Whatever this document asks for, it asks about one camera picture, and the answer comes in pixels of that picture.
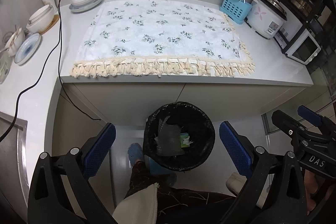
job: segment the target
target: countertop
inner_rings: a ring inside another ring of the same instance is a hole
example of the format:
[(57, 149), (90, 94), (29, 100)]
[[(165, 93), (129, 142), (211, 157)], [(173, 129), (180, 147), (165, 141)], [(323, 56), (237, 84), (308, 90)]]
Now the countertop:
[[(177, 0), (191, 4), (218, 8), (217, 5), (197, 0)], [(82, 38), (90, 22), (100, 9), (100, 6), (81, 13), (72, 14), (68, 5), (61, 8), (63, 25), (63, 50), (61, 61), (61, 77), (65, 82), (180, 82), (180, 83), (236, 83), (261, 85), (311, 86), (313, 84), (306, 67), (286, 58), (280, 51), (274, 39), (267, 40), (243, 23), (234, 26), (241, 39), (250, 51), (256, 70), (247, 77), (209, 77), (192, 75), (156, 75), (117, 77), (98, 77), (96, 79), (69, 76), (70, 69), (76, 60), (76, 54)], [(33, 57), (24, 65), (12, 64), (8, 77), (0, 85), (0, 111), (14, 116), (16, 98), (25, 88), (38, 79), (43, 63), (58, 42), (59, 22), (42, 35), (41, 44)], [(59, 48), (50, 56), (39, 83), (33, 89), (21, 96), (18, 118), (28, 121), (26, 131), (26, 172), (30, 183), (38, 156), (43, 151), (51, 151), (53, 121), (56, 112), (60, 84), (58, 79)]]

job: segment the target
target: wooden tray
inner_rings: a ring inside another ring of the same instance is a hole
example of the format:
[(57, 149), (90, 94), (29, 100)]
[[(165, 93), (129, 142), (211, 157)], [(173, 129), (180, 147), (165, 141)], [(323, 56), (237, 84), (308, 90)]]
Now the wooden tray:
[(54, 26), (57, 23), (58, 20), (59, 20), (59, 15), (54, 15), (54, 18), (53, 18), (52, 22), (49, 24), (49, 26), (44, 31), (39, 32), (39, 34), (43, 35), (47, 31), (49, 31), (52, 28), (52, 26)]

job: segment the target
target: hand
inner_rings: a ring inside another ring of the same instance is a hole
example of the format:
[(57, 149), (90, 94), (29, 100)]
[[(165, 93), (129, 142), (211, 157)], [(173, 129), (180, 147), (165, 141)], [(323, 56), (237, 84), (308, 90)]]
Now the hand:
[[(319, 187), (316, 182), (315, 174), (308, 170), (305, 170), (304, 172), (304, 187), (306, 189), (307, 215), (308, 215), (316, 207), (316, 202), (310, 198), (310, 195), (315, 194)], [(334, 188), (335, 184), (329, 187), (325, 195), (325, 200), (328, 200)]]

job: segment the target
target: blue patterned plate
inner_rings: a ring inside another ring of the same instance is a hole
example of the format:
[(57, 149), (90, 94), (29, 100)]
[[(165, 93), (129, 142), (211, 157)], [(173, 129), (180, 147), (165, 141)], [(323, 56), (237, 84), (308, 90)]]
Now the blue patterned plate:
[(34, 54), (41, 41), (41, 35), (34, 33), (29, 36), (19, 47), (14, 57), (14, 63), (23, 65)]
[(102, 0), (95, 0), (92, 3), (87, 3), (87, 4), (83, 5), (83, 6), (74, 6), (74, 5), (70, 4), (69, 9), (73, 13), (80, 13), (80, 12), (84, 12), (84, 11), (90, 10), (93, 7), (96, 7), (101, 1)]

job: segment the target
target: oven window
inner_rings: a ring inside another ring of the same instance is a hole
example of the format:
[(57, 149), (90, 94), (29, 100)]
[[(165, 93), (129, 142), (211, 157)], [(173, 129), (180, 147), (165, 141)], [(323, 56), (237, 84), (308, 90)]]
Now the oven window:
[(297, 59), (305, 62), (311, 55), (316, 51), (317, 47), (313, 40), (310, 37), (307, 37), (306, 40), (300, 45), (300, 47), (292, 54)]

